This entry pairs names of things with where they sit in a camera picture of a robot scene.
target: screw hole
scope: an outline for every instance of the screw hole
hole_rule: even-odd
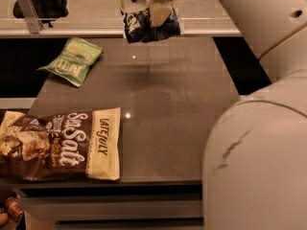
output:
[[[303,14],[302,10],[294,11],[294,12],[291,13],[290,17],[292,17],[292,18],[299,18],[302,14]]]

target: green snack bag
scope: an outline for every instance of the green snack bag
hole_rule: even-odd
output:
[[[38,70],[54,73],[80,87],[86,78],[89,66],[103,51],[99,46],[84,39],[71,38],[56,59]]]

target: brown snack bag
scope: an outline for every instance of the brown snack bag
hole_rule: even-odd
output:
[[[119,107],[39,119],[7,111],[0,126],[0,177],[116,180],[119,125]]]

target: gray table surface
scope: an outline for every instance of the gray table surface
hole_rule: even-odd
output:
[[[83,85],[77,88],[51,74],[29,114],[120,106],[121,175],[115,183],[201,182],[209,132],[239,98],[212,38],[148,44],[87,40],[105,53]]]

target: snack bag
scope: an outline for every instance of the snack bag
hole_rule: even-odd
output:
[[[80,38],[68,40],[60,55],[47,66],[38,68],[54,73],[80,87],[103,49]]]
[[[39,119],[7,111],[0,126],[0,177],[116,180],[119,125],[119,107]]]

